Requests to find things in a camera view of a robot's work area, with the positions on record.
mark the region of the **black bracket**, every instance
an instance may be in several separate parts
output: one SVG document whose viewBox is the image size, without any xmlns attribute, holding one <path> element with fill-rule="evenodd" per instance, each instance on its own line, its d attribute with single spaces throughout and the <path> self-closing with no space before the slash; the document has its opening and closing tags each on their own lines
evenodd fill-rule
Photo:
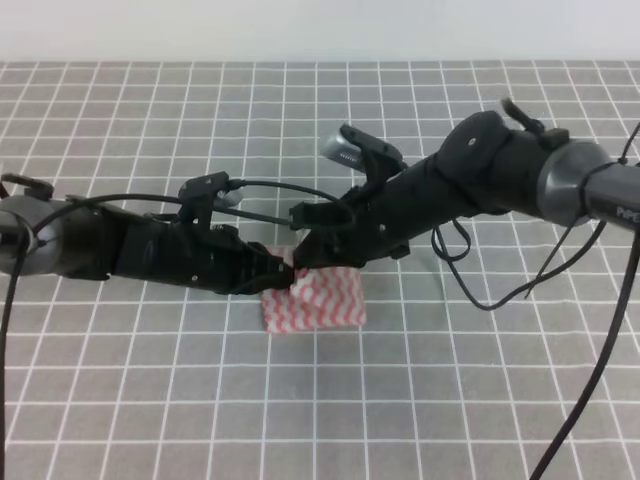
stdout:
<svg viewBox="0 0 640 480">
<path fill-rule="evenodd" d="M 178 212 L 181 223 L 190 224 L 198 221 L 198 227 L 202 231 L 208 231 L 211 225 L 213 207 L 229 188 L 229 175 L 226 172 L 217 172 L 202 177 L 187 180 L 180 191 L 178 198 L 183 205 Z"/>
<path fill-rule="evenodd" d="M 545 149 L 555 150 L 571 140 L 569 130 L 565 128 L 547 130 L 540 120 L 528 116 L 510 98 L 503 98 L 501 103 L 504 113 L 522 125 L 525 131 L 534 134 Z"/>
</svg>

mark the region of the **zigzag patterned cloth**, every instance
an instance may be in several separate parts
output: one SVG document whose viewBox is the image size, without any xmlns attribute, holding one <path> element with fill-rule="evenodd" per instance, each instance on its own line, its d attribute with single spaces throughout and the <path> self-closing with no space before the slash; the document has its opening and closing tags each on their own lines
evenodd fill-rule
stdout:
<svg viewBox="0 0 640 480">
<path fill-rule="evenodd" d="M 292 252 L 273 252 L 292 263 Z M 330 267 L 296 271 L 288 290 L 262 292 L 262 309 L 269 333 L 364 325 L 364 294 L 355 268 Z"/>
</svg>

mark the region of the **white grid line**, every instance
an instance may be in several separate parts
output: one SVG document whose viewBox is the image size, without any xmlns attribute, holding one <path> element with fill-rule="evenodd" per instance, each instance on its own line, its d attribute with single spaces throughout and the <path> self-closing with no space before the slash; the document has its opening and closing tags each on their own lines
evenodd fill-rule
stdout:
<svg viewBox="0 0 640 480">
<path fill-rule="evenodd" d="M 128 77 L 128 75 L 129 75 L 129 69 L 127 69 L 126 72 L 125 72 L 125 80 Z M 122 97 L 122 92 L 123 91 L 124 91 L 124 86 L 120 89 L 120 96 L 118 97 L 118 103 L 120 101 L 120 98 Z M 114 116 L 111 117 L 111 121 L 109 122 L 109 127 L 108 127 L 108 130 L 107 130 L 107 137 L 109 136 L 109 133 L 111 132 L 111 129 L 113 127 L 114 118 L 115 118 L 115 109 L 114 109 Z M 78 127 L 78 122 L 76 122 L 74 130 L 77 129 L 77 127 Z M 71 145 L 71 140 L 69 140 L 69 144 L 67 145 L 67 150 L 70 148 L 70 145 Z M 99 157 L 100 159 L 102 158 L 102 155 L 104 155 L 104 150 L 106 148 L 106 145 L 107 145 L 107 141 L 105 139 L 104 143 L 102 144 L 101 151 L 100 151 L 100 157 Z M 58 172 L 56 173 L 56 178 L 59 178 L 59 175 L 60 175 L 60 172 L 62 170 L 63 164 L 64 164 L 63 161 L 60 162 L 60 166 L 58 168 Z M 87 192 L 88 194 L 91 194 L 91 190 L 92 190 L 94 182 L 95 182 L 95 175 L 97 174 L 97 172 L 98 172 L 98 170 L 96 168 L 96 170 L 94 171 L 94 176 L 91 179 L 91 183 L 89 185 L 89 190 Z M 104 282 L 100 282 L 100 287 L 98 288 L 98 293 L 97 293 L 97 300 L 100 298 L 100 296 L 102 294 L 103 287 L 104 287 Z M 89 338 L 90 338 L 89 333 L 91 332 L 91 327 L 93 325 L 97 309 L 98 309 L 98 303 L 96 302 L 96 304 L 91 309 L 91 318 L 89 319 L 89 325 L 87 326 L 87 331 L 84 332 L 84 334 L 83 334 L 84 339 L 82 341 L 82 348 L 80 350 L 80 355 L 78 356 L 77 366 L 82 365 L 82 362 L 84 360 L 84 355 L 85 355 L 85 352 L 87 350 L 87 344 L 89 343 Z M 58 452 L 59 452 L 59 449 L 60 449 L 60 441 L 62 441 L 62 435 L 63 435 L 64 429 L 66 428 L 66 423 L 67 423 L 67 420 L 68 420 L 68 417 L 69 417 L 69 410 L 71 408 L 71 402 L 73 400 L 73 395 L 74 395 L 74 392 L 75 392 L 76 385 L 78 383 L 78 377 L 79 376 L 80 376 L 80 369 L 76 368 L 75 372 L 74 372 L 74 375 L 73 375 L 71 388 L 69 390 L 69 396 L 67 397 L 67 402 L 66 402 L 66 405 L 65 405 L 64 413 L 62 415 L 62 421 L 60 422 L 60 429 L 58 431 L 57 442 L 56 442 L 56 445 L 55 445 L 55 447 L 53 449 L 53 453 L 51 455 L 51 462 L 49 463 L 49 470 L 47 472 L 47 480 L 51 479 L 51 477 L 53 475 L 53 472 L 54 472 L 54 468 L 55 468 Z"/>
<path fill-rule="evenodd" d="M 35 70 L 31 74 L 30 81 L 31 81 L 31 79 L 33 79 L 33 75 L 34 74 L 35 74 Z M 97 69 L 93 73 L 93 79 L 95 79 L 96 74 L 97 74 Z M 49 106 L 47 107 L 47 112 L 49 112 L 51 110 L 51 106 L 52 105 L 53 105 L 53 103 L 49 103 Z M 44 122 L 45 122 L 45 120 L 43 118 L 41 123 L 40 123 L 40 125 L 39 125 L 39 127 L 38 127 L 38 133 L 40 133 L 42 131 L 42 127 L 44 125 Z M 77 126 L 78 126 L 78 120 L 76 120 L 76 123 L 74 125 L 74 132 L 75 132 L 75 129 L 77 128 Z M 38 141 L 38 137 L 36 135 L 36 138 L 34 138 L 33 143 L 31 144 L 31 147 L 29 148 L 29 154 L 27 154 L 27 159 L 26 159 L 26 161 L 25 161 L 20 173 L 22 173 L 24 171 L 24 169 L 26 168 L 26 165 L 27 165 L 27 163 L 29 161 L 28 160 L 29 159 L 29 155 L 33 153 L 33 149 L 34 149 L 35 144 L 36 144 L 37 141 Z M 67 148 L 69 148 L 70 144 L 71 144 L 71 139 L 69 139 L 69 143 L 67 144 Z M 24 385 L 22 386 L 22 390 L 20 391 L 20 401 L 18 403 L 18 406 L 16 407 L 16 411 L 13 414 L 13 419 L 11 421 L 11 425 L 9 426 L 9 430 L 8 430 L 8 432 L 6 434 L 6 438 L 7 439 L 11 439 L 12 435 L 14 434 L 15 427 L 16 427 L 16 424 L 18 422 L 18 417 L 19 417 L 19 414 L 20 414 L 21 402 L 24 401 L 24 397 L 25 397 L 25 395 L 27 393 L 27 386 L 28 386 L 28 384 L 29 384 L 29 382 L 31 380 L 31 375 L 33 373 L 33 367 L 36 365 L 36 359 L 38 358 L 38 355 L 40 353 L 40 348 L 42 346 L 42 342 L 44 341 L 43 334 L 47 330 L 47 326 L 49 324 L 49 320 L 51 319 L 51 312 L 53 311 L 53 301 L 55 301 L 55 299 L 58 296 L 58 292 L 60 291 L 60 285 L 61 284 L 62 284 L 62 277 L 58 278 L 58 280 L 56 282 L 56 287 L 55 287 L 55 290 L 54 290 L 53 296 L 52 296 L 52 303 L 47 309 L 47 314 L 46 314 L 44 323 L 42 325 L 42 330 L 40 331 L 40 335 L 38 336 L 38 341 L 37 341 L 37 344 L 36 344 L 36 348 L 35 348 L 35 350 L 33 352 L 33 356 L 31 357 L 29 370 L 27 371 L 27 376 L 25 378 Z"/>
<path fill-rule="evenodd" d="M 444 81 L 444 69 L 442 67 L 442 62 L 440 63 L 440 76 L 442 77 L 442 80 Z M 454 128 L 455 127 L 455 123 L 454 123 L 454 120 L 453 120 L 453 116 L 451 114 L 451 106 L 448 103 L 447 103 L 447 109 L 449 111 L 449 118 L 450 118 L 450 122 L 451 122 L 451 128 Z M 460 400 L 461 400 L 461 404 L 462 404 L 462 420 L 463 420 L 463 424 L 464 424 L 465 436 L 467 437 L 467 453 L 469 455 L 469 463 L 471 465 L 471 478 L 472 478 L 472 480 L 476 480 L 477 479 L 476 462 L 475 462 L 472 443 L 471 443 L 471 433 L 470 433 L 470 429 L 469 429 L 469 417 L 467 415 L 467 407 L 466 407 L 466 404 L 465 404 L 464 389 L 462 388 L 462 376 L 460 375 L 460 367 L 461 367 L 461 365 L 458 363 L 458 352 L 456 350 L 455 337 L 453 336 L 453 333 L 452 333 L 452 331 L 453 331 L 453 323 L 451 321 L 451 311 L 449 309 L 449 299 L 447 298 L 447 286 L 446 286 L 445 281 L 444 281 L 442 260 L 440 258 L 438 258 L 438 271 L 439 271 L 439 274 L 440 274 L 440 282 L 441 282 L 441 285 L 442 285 L 442 295 L 443 295 L 443 300 L 444 300 L 445 312 L 446 312 L 446 316 L 447 316 L 447 325 L 449 327 L 449 341 L 451 342 L 451 351 L 453 353 L 453 363 L 455 364 L 455 370 L 456 370 L 456 382 L 457 382 L 458 393 L 460 395 Z"/>
<path fill-rule="evenodd" d="M 193 74 L 193 67 L 189 69 L 189 74 L 188 74 L 188 80 L 187 80 L 187 89 L 185 91 L 185 99 L 188 98 L 189 96 L 189 88 L 191 86 L 191 77 Z M 180 121 L 178 123 L 178 135 L 180 134 L 180 130 L 182 129 L 182 119 L 184 118 L 184 111 L 186 108 L 187 104 L 185 103 L 182 107 L 182 115 L 180 117 Z M 171 162 L 169 163 L 169 175 L 171 175 L 171 172 L 173 171 L 173 162 L 175 159 L 175 154 L 176 151 L 178 149 L 178 141 L 176 139 L 176 142 L 173 146 L 173 153 L 171 154 Z M 168 195 L 169 194 L 169 186 L 171 184 L 170 182 L 170 176 L 167 177 L 167 183 L 165 185 L 165 189 L 164 189 L 164 194 Z M 189 295 L 189 289 L 185 288 L 184 289 L 184 297 L 182 299 L 182 309 L 180 310 L 180 323 L 178 325 L 178 334 L 176 336 L 176 345 L 175 345 L 175 349 L 173 352 L 173 367 L 171 368 L 171 373 L 169 374 L 169 385 L 167 386 L 167 401 L 164 405 L 164 411 L 162 412 L 162 424 L 160 425 L 160 439 L 163 440 L 164 436 L 165 436 L 165 431 L 167 428 L 167 418 L 169 417 L 169 405 L 170 405 L 170 400 L 171 400 L 171 392 L 173 390 L 173 381 L 175 378 L 175 373 L 176 373 L 176 369 L 175 369 L 175 365 L 178 363 L 178 352 L 180 351 L 180 340 L 182 338 L 182 329 L 184 326 L 184 316 L 185 316 L 185 312 L 187 309 L 187 297 Z M 153 480 L 156 480 L 158 478 L 158 473 L 160 470 L 160 461 L 161 461 L 161 457 L 162 457 L 162 443 L 158 446 L 158 449 L 156 450 L 156 460 L 155 460 L 155 464 L 153 467 Z"/>
<path fill-rule="evenodd" d="M 507 78 L 507 84 L 508 84 L 508 78 L 509 77 L 508 77 L 508 74 L 507 74 L 507 69 L 504 66 L 504 62 L 502 62 L 502 66 L 504 68 L 505 76 Z M 537 69 L 535 70 L 535 72 L 536 72 L 536 76 L 538 78 L 538 81 L 540 81 L 540 75 L 539 75 Z M 508 84 L 508 88 L 509 88 L 509 93 L 511 94 L 511 85 Z M 519 251 L 519 254 L 520 254 L 520 260 L 522 262 L 522 268 L 523 268 L 523 270 L 526 271 L 527 270 L 527 266 L 526 266 L 526 261 L 525 261 L 525 258 L 524 258 L 524 253 L 523 253 L 522 247 L 520 246 L 520 237 L 519 237 L 519 234 L 518 234 L 518 229 L 516 228 L 514 223 L 512 223 L 511 226 L 513 227 L 513 234 L 514 234 L 514 237 L 516 239 L 516 245 L 518 246 L 518 251 Z M 529 274 L 525 273 L 525 275 L 526 275 L 526 281 L 529 282 Z M 562 390 L 560 389 L 560 383 L 558 382 L 558 375 L 556 374 L 556 369 L 555 369 L 555 366 L 553 364 L 553 357 L 551 356 L 551 349 L 549 348 L 549 342 L 547 342 L 547 337 L 546 337 L 547 332 L 545 331 L 544 323 L 542 322 L 542 319 L 540 317 L 540 310 L 538 308 L 538 304 L 537 304 L 537 301 L 536 301 L 535 289 L 533 289 L 531 291 L 530 296 L 531 296 L 531 303 L 533 304 L 533 308 L 534 308 L 535 313 L 536 313 L 536 320 L 538 321 L 538 326 L 540 328 L 540 333 L 542 334 L 541 337 L 542 337 L 542 342 L 543 342 L 543 345 L 544 345 L 544 350 L 545 350 L 545 353 L 547 355 L 547 359 L 549 361 L 549 366 L 550 366 L 550 371 L 551 371 L 551 378 L 553 380 L 553 386 L 555 387 L 556 394 L 558 395 L 558 399 L 561 402 L 560 403 L 560 408 L 562 410 L 562 418 L 563 418 L 563 420 L 566 420 L 567 419 L 567 409 L 566 409 L 566 406 L 565 406 L 564 401 L 563 401 Z M 575 446 L 575 443 L 574 443 L 574 434 L 573 434 L 573 432 L 571 432 L 569 434 L 569 436 L 567 437 L 566 443 L 569 444 L 569 448 L 571 449 L 571 456 L 573 457 L 573 461 L 574 461 L 575 466 L 576 466 L 576 472 L 578 473 L 578 478 L 580 480 L 583 480 L 584 477 L 582 475 L 582 468 L 580 466 L 580 460 L 578 458 L 578 452 L 576 451 L 576 446 Z"/>
<path fill-rule="evenodd" d="M 153 90 L 153 94 L 152 94 L 152 100 L 153 98 L 155 98 L 156 92 L 158 91 L 158 83 L 160 81 L 160 75 L 158 74 L 156 76 L 156 85 L 154 87 Z M 153 102 L 149 103 L 149 107 L 147 109 L 147 114 L 146 114 L 146 118 L 142 127 L 142 136 L 144 136 L 144 132 L 147 129 L 147 126 L 149 124 L 149 118 L 151 116 L 151 106 L 153 105 Z M 136 166 L 138 164 L 138 159 L 140 158 L 140 151 L 142 149 L 142 141 L 139 142 L 138 144 L 138 148 L 136 151 L 136 155 L 133 161 L 133 167 L 131 168 L 131 177 L 129 178 L 129 181 L 127 183 L 127 192 L 130 191 L 131 189 L 131 184 L 133 183 L 133 179 L 134 179 L 134 175 L 135 175 L 135 171 L 136 171 Z M 123 208 L 126 205 L 126 200 L 123 202 Z M 138 330 L 138 325 L 140 323 L 140 316 L 142 313 L 142 301 L 144 300 L 144 296 L 147 292 L 147 285 L 148 282 L 143 282 L 142 284 L 142 290 L 140 292 L 140 299 L 138 302 L 138 306 L 137 306 L 137 311 L 136 311 L 136 319 L 135 322 L 133 324 L 133 329 L 131 331 L 131 338 L 129 340 L 129 346 L 127 349 L 127 358 L 125 360 L 125 364 L 124 364 L 124 369 L 122 372 L 122 378 L 120 379 L 120 386 L 118 388 L 118 395 L 117 395 L 117 400 L 116 400 L 116 405 L 113 411 L 113 418 L 111 419 L 111 425 L 109 427 L 109 439 L 107 441 L 107 446 L 105 448 L 105 452 L 104 452 L 104 457 L 102 460 L 102 466 L 100 468 L 100 480 L 104 480 L 106 472 L 107 472 L 107 465 L 109 462 L 109 453 L 111 452 L 111 445 L 113 444 L 113 436 L 115 433 L 115 429 L 116 429 L 116 423 L 118 421 L 118 414 L 120 412 L 120 402 L 122 401 L 122 393 L 124 392 L 124 385 L 127 379 L 127 372 L 128 372 L 128 367 L 129 364 L 131 363 L 131 355 L 133 353 L 133 346 L 135 344 L 135 339 L 136 339 L 136 331 Z"/>
<path fill-rule="evenodd" d="M 224 78 L 224 73 L 225 73 L 225 64 L 222 64 L 222 70 L 220 72 L 220 82 L 222 82 L 222 79 Z M 218 116 L 218 109 L 216 107 L 216 119 Z M 215 135 L 215 130 L 213 131 L 212 134 L 212 138 L 211 138 L 211 143 L 213 144 L 213 138 Z M 230 300 L 230 296 L 227 295 L 226 299 L 225 299 L 225 303 L 227 305 L 227 308 L 225 310 L 225 318 L 224 318 L 224 330 L 223 330 L 223 335 L 222 335 L 222 348 L 220 349 L 220 365 L 218 366 L 218 381 L 217 381 L 217 385 L 216 385 L 216 401 L 215 401 L 215 406 L 213 407 L 213 419 L 211 421 L 211 436 L 209 438 L 209 455 L 207 457 L 207 474 L 205 476 L 206 479 L 211 478 L 212 476 L 212 472 L 213 472 L 213 454 L 214 454 L 214 445 L 215 445 L 215 440 L 216 440 L 216 428 L 218 425 L 218 412 L 219 412 L 219 408 L 220 408 L 220 390 L 222 388 L 222 368 L 223 368 L 223 364 L 224 364 L 224 356 L 227 350 L 227 331 L 229 328 L 229 313 L 231 311 L 231 300 Z"/>
<path fill-rule="evenodd" d="M 480 96 L 480 89 L 477 86 L 478 80 L 476 77 L 476 72 L 475 70 L 472 68 L 471 72 L 473 74 L 473 79 L 476 83 L 476 91 L 478 93 L 478 99 L 481 98 Z M 471 228 L 473 230 L 473 237 L 475 239 L 475 244 L 476 245 L 480 245 L 480 240 L 479 240 L 479 236 L 478 236 L 478 231 L 476 229 L 475 223 L 473 222 L 473 218 L 471 219 Z M 482 258 L 482 249 L 479 248 L 478 249 L 478 259 L 480 261 L 480 269 L 482 270 L 482 278 L 484 280 L 484 288 L 487 294 L 487 299 L 489 301 L 489 303 L 492 303 L 492 296 L 491 296 L 491 289 L 489 288 L 489 282 L 487 280 L 487 275 L 485 272 L 485 267 L 484 267 L 484 260 Z M 513 403 L 513 392 L 511 390 L 511 380 L 509 378 L 509 374 L 507 372 L 506 369 L 506 361 L 505 361 L 505 357 L 504 357 L 504 352 L 503 352 L 503 347 L 502 347 L 502 339 L 500 338 L 499 335 L 499 330 L 498 330 L 498 322 L 496 321 L 496 316 L 495 316 L 495 312 L 491 311 L 490 312 L 491 315 L 491 323 L 493 325 L 493 330 L 496 334 L 496 341 L 498 343 L 498 353 L 500 354 L 500 362 L 503 365 L 503 373 L 504 373 L 504 378 L 507 384 L 507 392 L 509 393 L 509 401 L 511 402 L 511 414 L 513 415 L 513 423 L 515 425 L 515 429 L 516 429 L 516 436 L 518 438 L 518 442 L 520 443 L 520 456 L 522 457 L 522 465 L 524 467 L 524 474 L 526 477 L 529 476 L 529 465 L 528 465 L 528 461 L 527 461 L 527 455 L 524 451 L 524 446 L 522 444 L 522 435 L 520 433 L 520 423 L 518 422 L 518 412 L 516 411 L 516 406 L 515 403 Z"/>
<path fill-rule="evenodd" d="M 347 86 L 349 85 L 349 67 L 347 66 Z M 351 89 L 347 88 L 347 121 L 349 124 L 351 124 L 352 122 L 352 117 L 351 117 Z M 351 174 L 351 187 L 353 187 L 355 185 L 355 171 L 353 169 L 349 169 L 349 173 Z M 362 391 L 361 394 L 361 405 L 362 405 L 362 449 L 363 449 L 363 453 L 364 453 L 364 478 L 365 480 L 369 480 L 370 478 L 370 473 L 369 473 L 369 433 L 368 433 L 368 429 L 367 429 L 367 394 L 366 394 L 366 390 L 365 390 L 365 378 L 364 378 L 364 342 L 363 342 L 363 328 L 362 326 L 358 327 L 358 349 L 359 349 L 359 356 L 358 359 L 360 361 L 360 389 Z M 316 337 L 316 341 L 315 341 L 315 348 L 317 350 L 317 335 L 315 335 Z M 317 370 L 318 366 L 318 359 L 315 358 L 315 370 Z"/>
</svg>

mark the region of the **red and white cloth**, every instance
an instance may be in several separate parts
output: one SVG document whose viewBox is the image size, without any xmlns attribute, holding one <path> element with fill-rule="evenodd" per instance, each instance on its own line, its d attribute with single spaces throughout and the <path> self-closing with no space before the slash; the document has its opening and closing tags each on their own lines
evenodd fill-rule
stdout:
<svg viewBox="0 0 640 480">
<path fill-rule="evenodd" d="M 291 250 L 274 252 L 289 265 Z M 364 295 L 355 268 L 329 267 L 297 270 L 288 290 L 262 292 L 262 309 L 269 333 L 364 325 Z"/>
</svg>

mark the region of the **table surface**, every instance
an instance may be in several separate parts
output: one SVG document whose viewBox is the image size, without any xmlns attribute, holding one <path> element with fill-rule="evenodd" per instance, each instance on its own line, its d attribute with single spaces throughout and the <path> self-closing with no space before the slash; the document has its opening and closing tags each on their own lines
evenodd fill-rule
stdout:
<svg viewBox="0 0 640 480">
<path fill-rule="evenodd" d="M 6 63 L 0 161 L 59 195 L 175 194 L 219 170 L 341 194 L 362 179 L 315 152 L 342 122 L 413 163 L 511 95 L 615 158 L 640 119 L 638 83 L 640 62 L 622 61 Z M 245 193 L 242 207 L 261 213 L 299 201 Z M 295 241 L 236 224 L 245 240 Z M 562 233 L 518 214 L 465 225 L 474 248 L 460 270 L 483 300 L 532 278 Z M 572 233 L 562 257 L 592 229 Z M 591 371 L 630 236 L 610 227 L 571 273 L 492 314 L 470 306 L 429 244 L 423 235 L 411 256 L 363 270 L 364 328 L 290 336 L 264 333 L 257 297 L 21 280 L 7 352 L 8 478 L 525 478 Z M 547 479 L 640 477 L 639 292 Z"/>
</svg>

